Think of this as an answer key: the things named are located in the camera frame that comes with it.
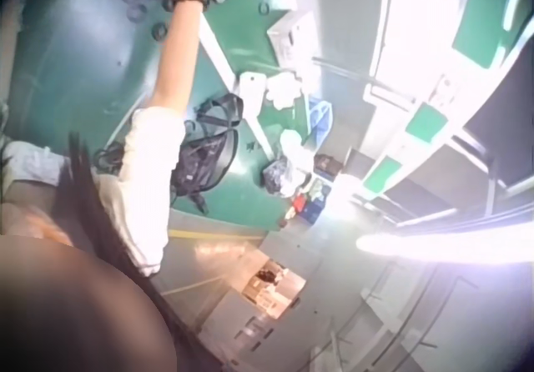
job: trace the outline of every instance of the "red object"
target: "red object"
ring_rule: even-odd
[[[298,213],[302,212],[304,206],[306,205],[306,196],[304,194],[299,194],[296,199],[293,200],[293,208]]]

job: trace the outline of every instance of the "white box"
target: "white box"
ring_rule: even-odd
[[[289,11],[268,31],[278,64],[298,72],[319,50],[317,25],[312,12]]]

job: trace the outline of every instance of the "white sleeve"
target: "white sleeve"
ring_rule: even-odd
[[[159,271],[169,241],[170,176],[184,136],[184,120],[179,113],[150,107],[135,113],[126,137],[118,184],[128,245],[145,274]]]

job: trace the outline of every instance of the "green panel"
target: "green panel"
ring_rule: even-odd
[[[151,27],[169,20],[159,2],[135,25],[121,0],[28,0],[19,33],[8,135],[56,151],[76,131],[102,147],[155,80],[160,46]],[[225,92],[201,52],[192,104]]]
[[[270,5],[268,15],[259,14],[261,2]],[[275,10],[279,8],[275,0],[227,0],[224,5],[214,5],[209,9],[206,18],[235,73],[249,71],[273,76],[280,72],[275,51],[267,36],[267,30],[287,12]],[[259,122],[264,128],[279,124],[294,129],[303,138],[309,133],[302,98],[297,100],[294,108],[281,111],[265,102]]]
[[[260,0],[229,0],[212,6],[207,18],[235,71],[272,74],[275,57],[266,29],[283,14],[257,13]],[[28,0],[13,69],[8,135],[64,153],[68,133],[80,132],[92,150],[105,145],[140,95],[153,87],[160,46],[152,26],[168,21],[159,1],[149,2],[139,25],[126,18],[121,0]],[[225,88],[200,51],[188,115]],[[307,135],[304,102],[276,111],[266,103],[259,121],[274,148],[285,128]],[[123,129],[118,135],[125,135]],[[290,206],[259,186],[268,163],[262,150],[246,151],[254,141],[246,123],[239,128],[239,153],[221,184],[205,194],[209,216],[259,229],[278,229]],[[198,214],[179,199],[176,207]]]
[[[502,19],[507,0],[468,0],[453,48],[489,68],[504,37]]]
[[[365,180],[364,186],[373,193],[381,193],[384,191],[388,179],[397,173],[401,166],[401,163],[393,158],[385,157],[369,178]]]
[[[445,127],[447,122],[448,120],[443,113],[423,103],[408,123],[406,132],[427,143],[431,143],[432,139]]]

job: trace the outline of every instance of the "window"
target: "window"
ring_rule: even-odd
[[[410,110],[416,98],[428,96],[456,33],[459,4],[460,0],[390,0],[375,71],[376,80],[388,88],[369,84],[365,101]]]

